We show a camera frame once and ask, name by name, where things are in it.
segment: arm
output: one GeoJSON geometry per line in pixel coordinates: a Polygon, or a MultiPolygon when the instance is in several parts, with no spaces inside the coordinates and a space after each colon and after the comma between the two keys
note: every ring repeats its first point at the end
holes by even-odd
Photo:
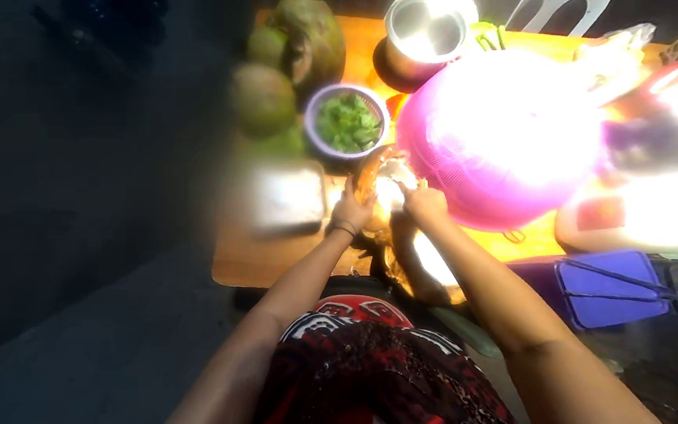
{"type": "Polygon", "coordinates": [[[462,231],[448,216],[443,193],[401,188],[405,210],[502,349],[533,422],[659,422],[527,283],[462,231]]]}
{"type": "MultiPolygon", "coordinates": [[[[347,192],[351,190],[345,186],[342,199],[334,206],[334,220],[337,227],[362,228],[373,213],[375,197],[359,205],[347,192]]],[[[168,423],[252,419],[279,338],[291,322],[318,302],[334,266],[352,242],[350,232],[334,229],[277,279],[219,348],[168,423]]]]}

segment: bracelet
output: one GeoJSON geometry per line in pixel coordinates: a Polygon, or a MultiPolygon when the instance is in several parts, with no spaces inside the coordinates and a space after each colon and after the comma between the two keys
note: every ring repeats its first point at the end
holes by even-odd
{"type": "Polygon", "coordinates": [[[334,230],[334,229],[341,229],[341,230],[344,230],[344,231],[347,232],[347,234],[349,234],[350,236],[352,236],[352,238],[355,237],[355,234],[354,234],[353,232],[351,232],[350,230],[348,230],[348,229],[346,229],[346,228],[344,228],[344,227],[332,226],[332,230],[334,230]]]}
{"type": "Polygon", "coordinates": [[[334,226],[336,226],[336,223],[346,223],[346,225],[350,226],[350,228],[352,228],[352,231],[353,231],[353,237],[358,233],[357,228],[355,228],[355,226],[353,226],[352,223],[350,221],[346,220],[346,219],[334,219],[334,226]]]}

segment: hand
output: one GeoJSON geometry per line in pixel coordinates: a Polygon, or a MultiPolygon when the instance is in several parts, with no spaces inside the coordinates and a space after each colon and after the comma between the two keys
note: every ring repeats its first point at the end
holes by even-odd
{"type": "Polygon", "coordinates": [[[417,189],[409,189],[400,181],[399,189],[405,195],[405,212],[407,212],[418,227],[427,223],[435,223],[449,217],[446,205],[446,196],[435,188],[428,188],[428,182],[421,179],[417,189]]]}
{"type": "Polygon", "coordinates": [[[332,221],[339,227],[349,229],[357,234],[373,217],[373,205],[376,203],[376,197],[377,195],[373,194],[364,205],[361,205],[355,199],[352,176],[347,177],[341,199],[334,205],[332,221]]]}

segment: cloth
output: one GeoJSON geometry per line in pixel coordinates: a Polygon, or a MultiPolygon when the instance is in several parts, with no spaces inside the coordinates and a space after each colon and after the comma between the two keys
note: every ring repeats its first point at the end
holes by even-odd
{"type": "Polygon", "coordinates": [[[254,422],[514,422],[460,347],[393,305],[332,296],[287,328],[254,422]]]}

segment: stainless steel pot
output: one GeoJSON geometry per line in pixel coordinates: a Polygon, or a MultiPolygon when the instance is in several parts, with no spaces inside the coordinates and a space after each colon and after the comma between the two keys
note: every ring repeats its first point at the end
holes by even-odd
{"type": "Polygon", "coordinates": [[[391,69],[404,79],[426,81],[461,54],[478,12],[469,0],[395,0],[384,20],[391,69]]]}

